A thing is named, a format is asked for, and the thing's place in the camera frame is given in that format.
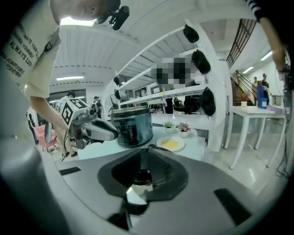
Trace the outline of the pink potted plant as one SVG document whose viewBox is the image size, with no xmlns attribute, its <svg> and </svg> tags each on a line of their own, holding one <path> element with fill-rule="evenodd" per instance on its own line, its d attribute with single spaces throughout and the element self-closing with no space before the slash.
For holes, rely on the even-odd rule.
<svg viewBox="0 0 294 235">
<path fill-rule="evenodd" d="M 182 138 L 188 137 L 189 133 L 191 132 L 191 129 L 187 123 L 180 123 L 179 125 L 177 125 L 177 128 Z"/>
</svg>

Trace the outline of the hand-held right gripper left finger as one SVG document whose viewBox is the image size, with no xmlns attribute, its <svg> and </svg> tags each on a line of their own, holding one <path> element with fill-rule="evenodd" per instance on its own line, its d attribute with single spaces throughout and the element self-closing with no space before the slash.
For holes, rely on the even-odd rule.
<svg viewBox="0 0 294 235">
<path fill-rule="evenodd" d="M 57 163 L 73 193 L 100 218 L 129 231 L 129 202 L 141 202 L 132 185 L 141 168 L 139 151 L 123 151 L 85 160 Z"/>
</svg>

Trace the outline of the white metal shelving rack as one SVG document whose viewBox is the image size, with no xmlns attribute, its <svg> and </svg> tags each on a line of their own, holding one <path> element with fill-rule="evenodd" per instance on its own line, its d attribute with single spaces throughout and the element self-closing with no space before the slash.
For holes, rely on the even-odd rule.
<svg viewBox="0 0 294 235">
<path fill-rule="evenodd" d="M 114 94 L 115 90 L 118 90 L 120 95 L 122 95 L 123 91 L 136 91 L 146 88 L 147 94 L 145 96 L 119 102 L 119 106 L 144 102 L 155 103 L 157 101 L 164 101 L 167 98 L 200 95 L 208 87 L 214 94 L 216 104 L 216 111 L 212 117 L 205 117 L 204 115 L 156 114 L 153 115 L 153 122 L 159 121 L 162 123 L 173 118 L 174 120 L 178 119 L 180 122 L 188 123 L 192 128 L 207 130 L 209 131 L 209 136 L 206 148 L 209 151 L 218 152 L 224 136 L 226 118 L 225 81 L 229 78 L 229 70 L 226 64 L 218 59 L 212 43 L 201 25 L 199 23 L 191 23 L 188 19 L 185 19 L 185 24 L 195 29 L 199 34 L 199 40 L 196 43 L 192 43 L 189 50 L 184 49 L 184 42 L 187 39 L 183 33 L 183 26 L 168 32 L 127 61 L 116 72 L 116 75 L 125 75 L 129 80 L 121 86 L 110 81 L 102 93 L 102 98 L 105 100 L 109 95 Z M 166 85 L 162 91 L 156 94 L 151 93 L 151 88 L 157 86 L 156 78 L 152 73 L 155 72 L 158 64 L 170 66 L 176 58 L 190 60 L 193 52 L 196 50 L 204 53 L 211 65 L 211 70 L 207 74 L 202 75 L 196 69 L 191 69 L 188 78 L 195 81 L 195 86 L 186 87 L 183 84 L 175 83 L 174 89 Z"/>
</svg>

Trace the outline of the white plate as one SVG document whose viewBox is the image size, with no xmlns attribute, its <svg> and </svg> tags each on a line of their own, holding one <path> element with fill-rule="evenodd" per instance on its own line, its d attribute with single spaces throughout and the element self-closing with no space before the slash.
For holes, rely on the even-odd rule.
<svg viewBox="0 0 294 235">
<path fill-rule="evenodd" d="M 166 140 L 166 139 L 173 139 L 173 140 L 178 141 L 178 143 L 179 143 L 179 145 L 178 145 L 177 148 L 175 148 L 175 149 L 167 149 L 167 150 L 169 150 L 169 151 L 172 151 L 172 152 L 180 151 L 181 149 L 183 149 L 183 148 L 185 147 L 185 141 L 184 141 L 182 138 L 177 137 L 177 136 L 165 136 L 165 137 L 161 137 L 161 138 L 159 138 L 159 139 L 157 140 L 156 145 L 157 145 L 158 147 L 163 148 L 163 147 L 161 146 L 161 142 L 164 141 L 164 140 Z"/>
</svg>

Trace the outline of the blue file holder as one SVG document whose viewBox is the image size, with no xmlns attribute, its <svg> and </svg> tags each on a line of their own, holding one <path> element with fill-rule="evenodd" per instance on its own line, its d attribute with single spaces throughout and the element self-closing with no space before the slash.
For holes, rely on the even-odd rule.
<svg viewBox="0 0 294 235">
<path fill-rule="evenodd" d="M 257 107 L 261 109 L 267 108 L 267 98 L 265 98 L 264 90 L 261 85 L 257 86 Z"/>
</svg>

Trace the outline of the yellow food pile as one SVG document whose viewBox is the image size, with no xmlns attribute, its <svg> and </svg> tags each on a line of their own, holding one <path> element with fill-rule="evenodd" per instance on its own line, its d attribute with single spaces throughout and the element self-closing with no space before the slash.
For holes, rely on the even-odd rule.
<svg viewBox="0 0 294 235">
<path fill-rule="evenodd" d="M 178 141 L 173 139 L 166 139 L 161 142 L 161 146 L 166 149 L 175 149 L 179 145 Z"/>
</svg>

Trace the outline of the pink chair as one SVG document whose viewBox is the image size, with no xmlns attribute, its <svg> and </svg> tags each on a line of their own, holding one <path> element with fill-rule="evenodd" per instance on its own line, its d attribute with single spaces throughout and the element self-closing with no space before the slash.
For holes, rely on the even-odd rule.
<svg viewBox="0 0 294 235">
<path fill-rule="evenodd" d="M 36 136 L 40 146 L 42 146 L 44 148 L 49 148 L 57 143 L 57 135 L 56 135 L 55 130 L 51 131 L 51 134 L 52 134 L 51 139 L 49 142 L 46 142 L 46 140 L 45 140 L 45 125 L 33 127 L 33 129 L 34 129 L 35 136 Z"/>
</svg>

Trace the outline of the dark blue pressure cooker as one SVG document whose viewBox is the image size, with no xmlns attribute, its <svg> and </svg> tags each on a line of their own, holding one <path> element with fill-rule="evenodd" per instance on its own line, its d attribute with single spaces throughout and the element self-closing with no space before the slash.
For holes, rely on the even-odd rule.
<svg viewBox="0 0 294 235">
<path fill-rule="evenodd" d="M 118 131 L 119 145 L 138 146 L 153 137 L 152 116 L 146 106 L 112 110 L 110 118 Z"/>
</svg>

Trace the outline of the person's left forearm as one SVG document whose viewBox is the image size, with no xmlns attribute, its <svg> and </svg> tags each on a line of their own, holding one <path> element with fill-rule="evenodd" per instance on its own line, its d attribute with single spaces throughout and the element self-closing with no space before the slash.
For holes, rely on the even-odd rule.
<svg viewBox="0 0 294 235">
<path fill-rule="evenodd" d="M 31 107 L 54 127 L 57 135 L 57 141 L 60 145 L 62 154 L 65 157 L 67 152 L 64 146 L 64 139 L 67 126 L 61 115 L 47 103 L 45 98 L 31 96 L 29 100 Z"/>
</svg>

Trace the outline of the small table with light cloth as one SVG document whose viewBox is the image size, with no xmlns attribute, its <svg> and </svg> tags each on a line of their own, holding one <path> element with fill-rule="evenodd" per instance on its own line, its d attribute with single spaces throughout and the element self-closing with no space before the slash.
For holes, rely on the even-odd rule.
<svg viewBox="0 0 294 235">
<path fill-rule="evenodd" d="M 138 146 L 121 146 L 117 140 L 105 141 L 103 143 L 92 143 L 82 150 L 78 150 L 78 158 L 80 160 L 102 157 L 126 150 L 133 150 L 135 148 L 147 148 L 149 144 L 157 144 L 160 138 L 178 138 L 185 142 L 185 146 L 176 151 L 175 154 L 191 158 L 194 160 L 201 160 L 205 152 L 205 138 L 199 137 L 196 130 L 192 130 L 188 137 L 180 137 L 179 131 L 176 129 L 171 134 L 167 134 L 162 127 L 153 127 L 153 138 L 143 145 Z"/>
</svg>

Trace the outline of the orange dried flowers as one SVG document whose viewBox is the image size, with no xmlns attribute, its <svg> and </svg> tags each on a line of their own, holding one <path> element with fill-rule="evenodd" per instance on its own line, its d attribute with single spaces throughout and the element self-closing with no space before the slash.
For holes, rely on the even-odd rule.
<svg viewBox="0 0 294 235">
<path fill-rule="evenodd" d="M 246 107 L 249 100 L 248 94 L 246 92 L 243 92 L 242 90 L 239 90 L 238 98 L 241 102 L 241 107 Z"/>
</svg>

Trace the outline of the green potted plant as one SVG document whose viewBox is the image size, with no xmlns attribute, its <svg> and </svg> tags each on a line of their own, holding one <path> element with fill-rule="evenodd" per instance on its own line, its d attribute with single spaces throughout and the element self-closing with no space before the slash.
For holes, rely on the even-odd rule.
<svg viewBox="0 0 294 235">
<path fill-rule="evenodd" d="M 176 125 L 172 121 L 166 121 L 163 123 L 163 128 L 167 134 L 170 134 L 176 129 Z"/>
</svg>

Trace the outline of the black standing fan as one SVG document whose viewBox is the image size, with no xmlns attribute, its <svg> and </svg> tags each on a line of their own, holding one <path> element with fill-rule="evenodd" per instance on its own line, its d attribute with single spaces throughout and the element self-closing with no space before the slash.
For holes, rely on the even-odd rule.
<svg viewBox="0 0 294 235">
<path fill-rule="evenodd" d="M 119 109 L 119 101 L 116 98 L 116 96 L 114 94 L 109 95 L 106 99 L 105 99 L 105 112 L 107 114 L 110 114 L 112 110 L 117 110 Z"/>
</svg>

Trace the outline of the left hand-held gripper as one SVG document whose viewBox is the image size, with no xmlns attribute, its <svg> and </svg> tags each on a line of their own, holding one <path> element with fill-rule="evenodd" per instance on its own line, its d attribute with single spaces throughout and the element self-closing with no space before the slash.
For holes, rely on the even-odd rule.
<svg viewBox="0 0 294 235">
<path fill-rule="evenodd" d="M 64 120 L 68 135 L 75 139 L 76 147 L 84 149 L 93 140 L 111 141 L 117 138 L 118 131 L 111 123 L 97 118 L 95 110 L 79 98 L 61 99 L 61 117 Z"/>
</svg>

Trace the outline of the white long-legged table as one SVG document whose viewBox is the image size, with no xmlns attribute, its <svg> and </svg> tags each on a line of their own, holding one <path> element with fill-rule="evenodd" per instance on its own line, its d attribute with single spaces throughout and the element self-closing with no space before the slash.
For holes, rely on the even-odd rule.
<svg viewBox="0 0 294 235">
<path fill-rule="evenodd" d="M 235 114 L 241 116 L 243 118 L 243 122 L 242 122 L 242 130 L 241 130 L 240 139 L 239 139 L 239 143 L 237 146 L 237 153 L 234 157 L 232 164 L 229 166 L 230 169 L 234 169 L 234 167 L 236 166 L 236 164 L 241 156 L 241 153 L 242 153 L 242 150 L 244 147 L 244 143 L 246 140 L 246 136 L 248 133 L 248 129 L 249 129 L 250 119 L 252 119 L 252 118 L 260 118 L 261 119 L 261 127 L 260 127 L 258 137 L 255 142 L 255 145 L 254 145 L 255 150 L 257 150 L 259 148 L 260 141 L 261 141 L 261 138 L 264 133 L 266 119 L 268 119 L 268 118 L 282 118 L 283 119 L 282 131 L 280 134 L 279 141 L 277 143 L 277 146 L 275 148 L 273 155 L 271 156 L 268 163 L 266 164 L 266 167 L 269 168 L 272 165 L 275 158 L 277 157 L 277 153 L 281 147 L 282 140 L 285 135 L 285 129 L 286 129 L 286 122 L 287 122 L 286 115 L 289 114 L 289 109 L 288 108 L 283 109 L 281 106 L 268 106 L 267 109 L 258 108 L 256 106 L 246 106 L 246 107 L 232 106 L 232 107 L 230 107 L 229 108 L 228 128 L 227 128 L 226 140 L 224 143 L 224 149 L 228 148 L 228 144 L 230 142 L 230 137 L 231 137 L 231 133 L 232 133 L 232 125 L 233 125 L 233 116 Z"/>
</svg>

